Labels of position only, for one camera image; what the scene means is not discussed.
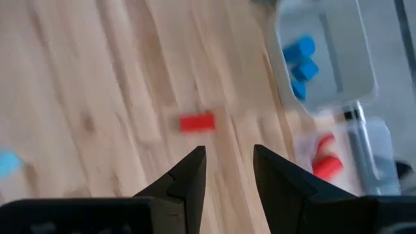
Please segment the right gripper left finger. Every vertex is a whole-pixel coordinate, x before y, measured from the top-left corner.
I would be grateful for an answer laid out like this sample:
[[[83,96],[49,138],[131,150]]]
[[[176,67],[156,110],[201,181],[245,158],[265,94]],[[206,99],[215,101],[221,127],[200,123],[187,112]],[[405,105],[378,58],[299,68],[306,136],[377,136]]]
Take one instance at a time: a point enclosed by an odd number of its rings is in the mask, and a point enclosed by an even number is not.
[[[136,194],[149,201],[152,234],[199,234],[207,157],[197,146],[173,168]]]

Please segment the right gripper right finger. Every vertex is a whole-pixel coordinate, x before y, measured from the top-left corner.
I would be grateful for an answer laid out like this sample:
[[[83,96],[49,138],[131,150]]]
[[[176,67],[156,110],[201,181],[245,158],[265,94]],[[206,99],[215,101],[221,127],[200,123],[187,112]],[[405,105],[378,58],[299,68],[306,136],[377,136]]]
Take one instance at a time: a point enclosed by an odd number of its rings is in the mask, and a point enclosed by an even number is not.
[[[255,182],[271,234],[367,232],[367,212],[358,197],[263,145],[253,150]]]

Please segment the red rectangular block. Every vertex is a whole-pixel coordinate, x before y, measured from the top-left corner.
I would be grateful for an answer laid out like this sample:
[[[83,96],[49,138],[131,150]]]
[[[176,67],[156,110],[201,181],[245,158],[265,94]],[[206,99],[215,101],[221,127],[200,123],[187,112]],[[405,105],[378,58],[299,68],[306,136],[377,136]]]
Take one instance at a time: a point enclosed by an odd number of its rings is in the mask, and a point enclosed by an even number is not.
[[[331,180],[344,168],[336,155],[327,155],[315,159],[312,164],[313,175],[325,181]]]
[[[212,113],[182,115],[179,118],[179,127],[184,133],[215,130],[215,116]]]

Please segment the blue cube block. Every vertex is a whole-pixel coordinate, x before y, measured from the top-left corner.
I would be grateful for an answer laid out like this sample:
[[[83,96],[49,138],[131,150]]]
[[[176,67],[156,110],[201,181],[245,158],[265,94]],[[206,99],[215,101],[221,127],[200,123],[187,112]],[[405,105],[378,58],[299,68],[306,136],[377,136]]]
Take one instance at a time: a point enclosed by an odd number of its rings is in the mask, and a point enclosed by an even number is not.
[[[305,59],[291,69],[292,76],[300,82],[310,81],[318,72],[318,66],[311,59]]]

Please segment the blue cylinder block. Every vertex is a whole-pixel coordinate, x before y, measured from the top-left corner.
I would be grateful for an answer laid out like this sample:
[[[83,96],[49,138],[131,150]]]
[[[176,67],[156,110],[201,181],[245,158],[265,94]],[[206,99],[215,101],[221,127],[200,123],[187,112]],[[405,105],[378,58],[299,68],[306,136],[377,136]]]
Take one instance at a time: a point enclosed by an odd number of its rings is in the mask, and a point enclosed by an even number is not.
[[[298,62],[313,55],[315,50],[316,45],[313,37],[306,35],[284,47],[283,56],[286,62]]]

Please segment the light teal long block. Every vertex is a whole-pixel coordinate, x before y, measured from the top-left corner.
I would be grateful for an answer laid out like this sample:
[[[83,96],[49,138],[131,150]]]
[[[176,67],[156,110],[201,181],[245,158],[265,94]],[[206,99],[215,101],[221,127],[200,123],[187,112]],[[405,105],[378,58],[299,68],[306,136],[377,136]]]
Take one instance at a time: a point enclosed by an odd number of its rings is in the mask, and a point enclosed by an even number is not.
[[[21,159],[13,151],[0,151],[0,177],[8,177],[21,165]]]

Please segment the clear plastic bin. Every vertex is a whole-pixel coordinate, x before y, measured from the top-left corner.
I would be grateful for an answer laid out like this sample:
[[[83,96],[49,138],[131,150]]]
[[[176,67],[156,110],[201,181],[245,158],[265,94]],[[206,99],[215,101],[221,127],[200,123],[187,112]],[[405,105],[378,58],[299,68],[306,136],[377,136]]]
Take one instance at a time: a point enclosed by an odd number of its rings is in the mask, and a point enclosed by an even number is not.
[[[375,119],[379,120],[381,124],[375,130],[369,131],[369,138],[376,166],[380,173],[381,196],[399,196],[401,195],[401,189],[395,159],[393,157],[391,134],[382,119],[371,118],[367,121],[369,122]],[[319,138],[329,132],[334,134],[335,142],[328,148],[324,155],[316,156]],[[296,164],[310,173],[313,173],[312,164],[315,159],[327,155],[336,155],[341,160],[344,168],[327,182],[353,195],[365,195],[359,184],[356,166],[352,158],[346,122],[298,135],[293,140],[293,146]]]

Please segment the pale plastic bin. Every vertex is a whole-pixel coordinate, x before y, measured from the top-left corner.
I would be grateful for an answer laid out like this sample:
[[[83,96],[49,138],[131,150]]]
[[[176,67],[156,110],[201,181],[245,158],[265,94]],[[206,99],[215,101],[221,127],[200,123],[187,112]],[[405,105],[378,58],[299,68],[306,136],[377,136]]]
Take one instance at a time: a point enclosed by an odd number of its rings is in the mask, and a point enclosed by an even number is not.
[[[284,51],[302,38],[315,43],[311,60],[318,73],[306,83],[306,97],[291,87],[293,63]],[[374,76],[358,0],[279,0],[265,29],[266,50],[283,106],[318,116],[374,99]]]

